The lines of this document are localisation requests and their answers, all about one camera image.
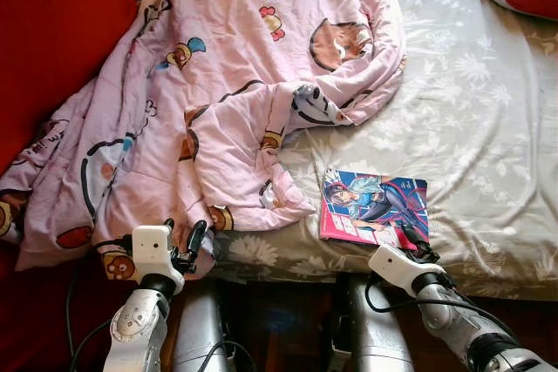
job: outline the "cartoon chick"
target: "cartoon chick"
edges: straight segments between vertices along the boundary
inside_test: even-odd
[[[182,67],[190,60],[192,54],[197,51],[205,52],[206,45],[197,37],[188,39],[186,44],[178,43],[176,50],[167,54],[167,62],[176,65],[182,70]]]

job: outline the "mattress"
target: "mattress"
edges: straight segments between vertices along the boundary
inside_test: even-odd
[[[407,64],[398,93],[358,128],[291,135],[280,160],[316,212],[275,231],[218,233],[213,274],[367,272],[369,247],[318,237],[319,184],[333,166],[426,179],[431,243],[463,292],[558,300],[558,26],[490,0],[399,2]]]

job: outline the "pink blanket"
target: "pink blanket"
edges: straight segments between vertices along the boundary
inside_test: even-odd
[[[17,269],[51,266],[141,224],[205,219],[269,230],[312,213],[277,158],[284,136],[358,125],[397,90],[397,0],[160,0],[99,76],[0,179],[0,235]],[[199,273],[214,264],[204,241]],[[132,279],[119,247],[105,269]]]

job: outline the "comic book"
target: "comic book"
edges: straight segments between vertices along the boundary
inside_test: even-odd
[[[428,242],[426,182],[329,168],[320,238],[416,250],[413,240]]]

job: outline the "red sofa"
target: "red sofa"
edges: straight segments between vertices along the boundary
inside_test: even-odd
[[[135,0],[0,0],[0,172],[41,122],[98,72],[137,14]],[[17,247],[0,241],[0,359],[3,371],[65,370],[65,296],[76,262],[13,272]],[[118,309],[130,282],[110,282],[95,255],[80,269],[71,304],[77,346]],[[79,369],[99,370],[107,333],[88,343]]]

